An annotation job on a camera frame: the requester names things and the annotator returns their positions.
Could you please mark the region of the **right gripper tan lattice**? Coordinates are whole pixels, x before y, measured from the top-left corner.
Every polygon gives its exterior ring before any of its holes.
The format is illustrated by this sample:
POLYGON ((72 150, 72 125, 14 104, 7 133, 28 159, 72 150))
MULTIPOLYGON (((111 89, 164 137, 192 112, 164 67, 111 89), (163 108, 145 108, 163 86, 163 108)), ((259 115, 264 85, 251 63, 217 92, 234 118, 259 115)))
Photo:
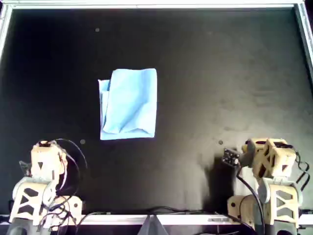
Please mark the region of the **right gripper tan lattice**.
POLYGON ((284 139, 253 139, 253 175, 261 178, 290 177, 296 152, 284 139))

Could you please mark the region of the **left gripper tan lattice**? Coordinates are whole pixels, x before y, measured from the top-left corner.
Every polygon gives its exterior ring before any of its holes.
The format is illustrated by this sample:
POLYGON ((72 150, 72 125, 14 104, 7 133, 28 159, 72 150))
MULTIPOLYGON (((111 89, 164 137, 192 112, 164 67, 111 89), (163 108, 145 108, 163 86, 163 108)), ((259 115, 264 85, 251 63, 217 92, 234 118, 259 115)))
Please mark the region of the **left gripper tan lattice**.
POLYGON ((41 181, 59 181, 65 172, 63 149, 56 141, 40 141, 31 149, 31 176, 41 181))

